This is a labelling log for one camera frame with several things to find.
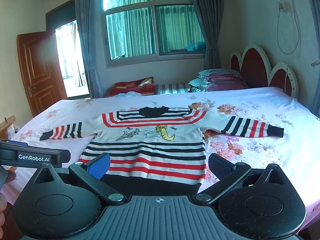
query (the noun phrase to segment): crosshair symbol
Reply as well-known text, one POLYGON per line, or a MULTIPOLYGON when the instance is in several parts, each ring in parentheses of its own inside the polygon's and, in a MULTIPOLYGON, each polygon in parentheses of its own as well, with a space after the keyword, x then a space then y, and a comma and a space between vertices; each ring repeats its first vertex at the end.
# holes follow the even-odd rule
POLYGON ((160 203, 162 203, 162 202, 165 201, 165 200, 164 200, 163 198, 157 198, 155 201, 160 204, 160 203))

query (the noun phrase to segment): power outlet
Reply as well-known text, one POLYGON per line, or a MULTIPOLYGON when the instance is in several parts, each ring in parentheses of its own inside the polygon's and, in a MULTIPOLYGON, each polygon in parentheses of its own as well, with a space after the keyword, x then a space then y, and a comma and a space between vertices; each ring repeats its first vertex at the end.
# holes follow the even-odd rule
POLYGON ((289 3, 285 2, 285 1, 277 2, 277 5, 278 5, 278 9, 281 12, 289 12, 290 11, 289 3))

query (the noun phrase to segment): door panel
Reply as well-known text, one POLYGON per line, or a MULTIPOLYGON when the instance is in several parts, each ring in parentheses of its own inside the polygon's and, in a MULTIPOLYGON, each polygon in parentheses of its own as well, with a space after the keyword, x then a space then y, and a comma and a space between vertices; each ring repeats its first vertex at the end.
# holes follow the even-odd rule
POLYGON ((22 80, 33 115, 38 115, 62 99, 68 99, 55 33, 21 34, 17 42, 22 80))

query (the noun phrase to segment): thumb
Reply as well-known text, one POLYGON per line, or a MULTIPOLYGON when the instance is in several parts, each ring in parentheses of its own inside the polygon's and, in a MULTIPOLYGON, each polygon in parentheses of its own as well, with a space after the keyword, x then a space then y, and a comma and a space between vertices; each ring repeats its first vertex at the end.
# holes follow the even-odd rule
POLYGON ((9 182, 13 181, 15 178, 16 178, 16 173, 14 171, 8 171, 8 177, 4 181, 4 183, 9 183, 9 182))

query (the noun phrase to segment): sweater cuff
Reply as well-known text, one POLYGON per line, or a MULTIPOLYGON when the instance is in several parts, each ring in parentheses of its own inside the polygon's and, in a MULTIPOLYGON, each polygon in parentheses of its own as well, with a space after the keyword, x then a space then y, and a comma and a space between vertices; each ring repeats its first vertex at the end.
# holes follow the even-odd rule
POLYGON ((44 132, 40 137, 40 141, 45 141, 47 139, 50 139, 52 135, 53 135, 53 130, 51 130, 50 132, 44 132))
POLYGON ((284 129, 276 126, 269 125, 267 129, 268 136, 283 137, 284 129))

